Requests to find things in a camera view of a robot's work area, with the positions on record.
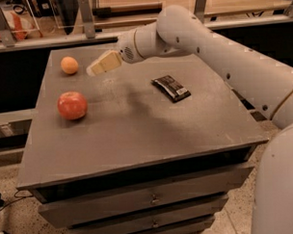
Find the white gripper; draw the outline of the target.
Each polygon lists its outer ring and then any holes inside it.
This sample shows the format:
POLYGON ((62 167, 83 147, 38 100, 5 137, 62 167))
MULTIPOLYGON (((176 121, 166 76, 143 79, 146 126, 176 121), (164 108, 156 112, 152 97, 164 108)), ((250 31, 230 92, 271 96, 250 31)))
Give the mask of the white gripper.
POLYGON ((86 68, 87 73, 90 76, 96 76, 100 73, 116 69, 121 66, 122 60, 129 64, 142 62, 144 58, 136 47, 135 35, 136 30, 120 34, 116 45, 118 51, 106 51, 86 68))

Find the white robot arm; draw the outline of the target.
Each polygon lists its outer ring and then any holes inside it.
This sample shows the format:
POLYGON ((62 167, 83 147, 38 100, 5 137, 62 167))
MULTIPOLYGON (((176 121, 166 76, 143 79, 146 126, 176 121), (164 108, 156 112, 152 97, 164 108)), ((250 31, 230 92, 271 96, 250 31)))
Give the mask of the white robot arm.
POLYGON ((293 234, 293 67, 224 38, 185 8, 171 5, 154 23, 121 34, 87 73, 179 52, 198 56, 281 130, 257 169, 251 234, 293 234))

